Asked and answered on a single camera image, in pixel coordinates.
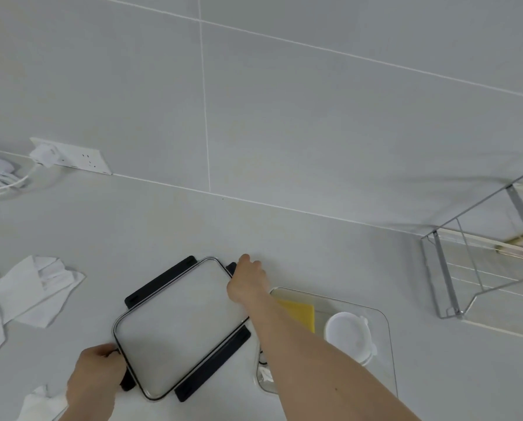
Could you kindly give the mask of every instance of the forearm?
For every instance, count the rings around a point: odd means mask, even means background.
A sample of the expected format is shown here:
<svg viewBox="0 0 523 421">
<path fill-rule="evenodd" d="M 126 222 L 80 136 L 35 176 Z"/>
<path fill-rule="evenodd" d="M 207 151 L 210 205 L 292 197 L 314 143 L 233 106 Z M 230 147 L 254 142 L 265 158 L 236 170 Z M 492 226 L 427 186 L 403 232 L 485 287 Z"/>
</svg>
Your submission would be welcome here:
<svg viewBox="0 0 523 421">
<path fill-rule="evenodd" d="M 274 298 L 244 302 L 289 421 L 417 420 L 369 371 L 291 318 Z"/>
<path fill-rule="evenodd" d="M 108 421 L 114 403 L 115 395 L 87 396 L 69 404 L 59 421 Z"/>
</svg>

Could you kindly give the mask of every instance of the metal rim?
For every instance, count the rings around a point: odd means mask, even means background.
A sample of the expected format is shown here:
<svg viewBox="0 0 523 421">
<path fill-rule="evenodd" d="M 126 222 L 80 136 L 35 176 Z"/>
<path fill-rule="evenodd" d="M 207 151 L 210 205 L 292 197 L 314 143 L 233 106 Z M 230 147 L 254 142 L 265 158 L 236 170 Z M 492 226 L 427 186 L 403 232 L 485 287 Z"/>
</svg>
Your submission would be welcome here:
<svg viewBox="0 0 523 421">
<path fill-rule="evenodd" d="M 189 271 L 195 269 L 197 266 L 199 266 L 201 263 L 203 263 L 204 261 L 208 261 L 208 260 L 214 260 L 218 263 L 218 265 L 223 269 L 224 272 L 226 272 L 226 274 L 229 276 L 229 278 L 232 278 L 232 275 L 230 274 L 230 272 L 226 269 L 226 267 L 224 267 L 224 265 L 221 263 L 221 261 L 216 258 L 216 257 L 205 257 L 203 258 L 201 261 L 198 261 L 196 264 L 194 264 L 193 266 L 191 266 L 190 268 L 188 268 L 187 270 L 185 270 L 183 273 L 181 273 L 180 275 L 176 276 L 174 279 L 172 279 L 170 282 L 168 282 L 167 284 L 165 284 L 164 286 L 162 286 L 161 288 L 159 288 L 158 290 L 156 290 L 155 292 L 153 292 L 151 295 L 149 295 L 148 297 L 146 297 L 143 301 L 140 301 L 138 304 L 136 304 L 134 307 L 131 307 L 131 309 L 129 309 L 128 311 L 126 311 L 125 313 L 123 313 L 119 318 L 117 318 L 117 320 L 115 321 L 115 323 L 113 324 L 113 327 L 111 328 L 111 333 L 113 335 L 113 338 L 116 340 L 116 344 L 117 344 L 117 347 L 119 349 L 119 352 L 123 355 L 123 358 L 125 359 L 125 362 L 127 363 L 127 369 L 129 370 L 129 372 L 131 373 L 131 376 L 133 377 L 133 380 L 135 380 L 135 383 L 139 386 L 139 389 L 141 389 L 141 392 L 142 394 L 145 396 L 145 398 L 147 398 L 148 400 L 150 401 L 153 401 L 153 402 L 156 402 L 156 401 L 159 401 L 163 398 L 165 398 L 172 390 L 174 390 L 177 386 L 179 386 L 183 381 L 185 381 L 190 375 L 192 375 L 199 367 L 201 367 L 202 363 L 204 361 L 206 361 L 215 351 L 217 351 L 218 348 L 220 348 L 221 346 L 223 346 L 230 338 L 232 338 L 232 336 L 240 329 L 240 327 L 242 325 L 244 325 L 244 323 L 246 323 L 246 321 L 249 319 L 249 317 L 247 316 L 242 322 L 240 322 L 239 325 L 237 325 L 237 327 L 225 338 L 223 339 L 219 344 L 217 344 L 213 349 L 211 349 L 206 355 L 205 357 L 203 357 L 199 362 L 197 362 L 197 364 L 191 368 L 190 371 L 187 372 L 187 374 L 185 374 L 181 379 L 179 379 L 175 385 L 173 385 L 167 392 L 161 394 L 160 396 L 153 396 L 146 388 L 144 388 L 141 384 L 141 382 L 139 381 L 136 373 L 135 373 L 135 370 L 133 369 L 133 367 L 131 366 L 131 363 L 129 362 L 129 359 L 127 357 L 127 354 L 125 353 L 125 351 L 123 350 L 123 347 L 121 346 L 121 343 L 119 342 L 119 339 L 117 338 L 117 334 L 116 334 L 116 331 L 117 331 L 117 327 L 118 325 L 120 324 L 120 322 L 123 320 L 123 318 L 125 318 L 126 316 L 128 316 L 129 314 L 131 314 L 133 311 L 135 311 L 137 308 L 139 308 L 141 305 L 145 304 L 147 301 L 149 301 L 150 299 L 152 299 L 153 297 L 157 296 L 161 291 L 165 290 L 167 287 L 169 287 L 170 285 L 172 285 L 173 283 L 177 282 L 182 276 L 184 276 L 185 274 L 187 274 Z"/>
</svg>

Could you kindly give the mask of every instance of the wall socket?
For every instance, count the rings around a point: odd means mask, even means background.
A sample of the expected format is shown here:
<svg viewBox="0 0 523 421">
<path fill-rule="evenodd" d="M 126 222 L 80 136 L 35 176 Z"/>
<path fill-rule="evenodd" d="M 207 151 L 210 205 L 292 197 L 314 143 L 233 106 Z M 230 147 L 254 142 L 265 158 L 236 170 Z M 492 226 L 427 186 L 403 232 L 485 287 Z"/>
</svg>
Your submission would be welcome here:
<svg viewBox="0 0 523 421">
<path fill-rule="evenodd" d="M 101 174 L 111 174 L 111 170 L 98 149 L 81 148 L 80 146 L 67 145 L 66 143 L 40 139 L 39 137 L 30 137 L 30 140 L 35 146 L 38 146 L 40 143 L 50 143 L 55 146 L 61 153 L 59 161 L 55 162 L 56 165 Z"/>
</svg>

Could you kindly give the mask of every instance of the white lid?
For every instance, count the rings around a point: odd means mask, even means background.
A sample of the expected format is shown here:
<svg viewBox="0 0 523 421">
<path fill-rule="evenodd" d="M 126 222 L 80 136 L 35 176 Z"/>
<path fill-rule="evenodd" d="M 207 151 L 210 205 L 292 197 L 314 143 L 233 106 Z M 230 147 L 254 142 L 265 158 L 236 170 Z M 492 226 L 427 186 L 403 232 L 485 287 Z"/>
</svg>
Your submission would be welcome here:
<svg viewBox="0 0 523 421">
<path fill-rule="evenodd" d="M 365 365 L 376 354 L 367 319 L 340 311 L 328 319 L 324 338 L 333 346 Z"/>
</svg>

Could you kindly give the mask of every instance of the glass tray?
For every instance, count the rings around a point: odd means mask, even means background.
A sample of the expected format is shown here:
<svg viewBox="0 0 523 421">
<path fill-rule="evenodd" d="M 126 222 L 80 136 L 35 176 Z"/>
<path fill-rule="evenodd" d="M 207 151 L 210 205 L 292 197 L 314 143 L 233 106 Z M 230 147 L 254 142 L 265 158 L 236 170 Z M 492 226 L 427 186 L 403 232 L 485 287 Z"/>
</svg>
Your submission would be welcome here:
<svg viewBox="0 0 523 421">
<path fill-rule="evenodd" d="M 348 311 L 357 316 L 368 319 L 369 329 L 373 343 L 377 347 L 377 355 L 373 356 L 365 366 L 369 372 L 374 375 L 394 396 L 398 396 L 396 387 L 396 373 L 394 371 L 394 360 L 392 357 L 392 345 L 390 342 L 390 327 L 388 320 L 377 309 L 360 306 L 358 304 L 348 303 L 347 301 L 335 300 L 321 295 L 309 294 L 307 292 L 290 290 L 287 288 L 277 287 L 271 291 L 271 295 L 278 299 L 295 301 L 297 303 L 311 304 L 314 306 L 314 327 L 315 333 L 319 337 L 324 337 L 324 325 L 329 318 L 340 311 Z M 262 390 L 277 394 L 275 383 L 264 381 L 259 371 L 259 357 L 256 365 L 256 379 Z"/>
</svg>

